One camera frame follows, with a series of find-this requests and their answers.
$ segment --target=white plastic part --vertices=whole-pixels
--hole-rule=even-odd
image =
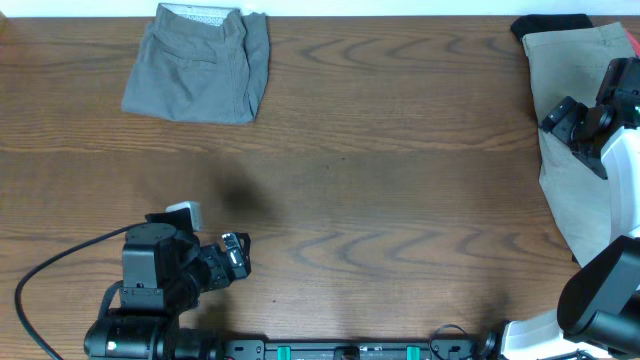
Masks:
[[[195,201],[183,201],[181,203],[167,206],[166,212],[177,211],[181,209],[189,209],[191,214],[191,227],[193,232],[202,230],[202,214],[200,213],[200,204]]]
[[[602,148],[609,178],[611,236],[640,237],[640,130],[618,129]]]
[[[595,358],[611,357],[593,345],[565,340],[557,317],[554,309],[529,320],[510,322],[502,336],[500,354],[509,360],[535,360],[580,350]]]

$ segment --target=table surface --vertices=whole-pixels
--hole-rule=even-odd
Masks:
[[[120,111],[149,19],[11,19],[0,38],[0,357],[44,357],[13,309],[29,269],[187,199],[202,204],[203,243],[241,231],[254,246],[249,279],[202,295],[183,326],[426,338],[553,308],[578,267],[538,185],[513,20],[269,19],[258,119],[221,126]],[[25,288],[29,318],[64,357],[84,357],[122,243],[69,256]]]

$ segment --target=white background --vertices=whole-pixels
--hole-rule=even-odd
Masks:
[[[640,15],[640,0],[169,0],[265,12],[271,16]],[[154,16],[152,0],[0,0],[8,17]]]

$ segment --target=green clip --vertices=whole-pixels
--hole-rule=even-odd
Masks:
[[[417,346],[407,346],[407,360],[420,360],[420,348]]]
[[[278,360],[291,360],[291,348],[288,346],[278,346]]]

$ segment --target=gray cloth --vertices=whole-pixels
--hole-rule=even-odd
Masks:
[[[264,15],[235,10],[221,26],[158,5],[147,25],[122,110],[174,121],[242,124],[253,120],[267,85]]]
[[[538,123],[565,96],[591,107],[609,61],[635,56],[620,23],[551,31],[523,38]],[[538,131],[540,186],[581,266],[609,245],[609,184],[576,159],[554,135]]]

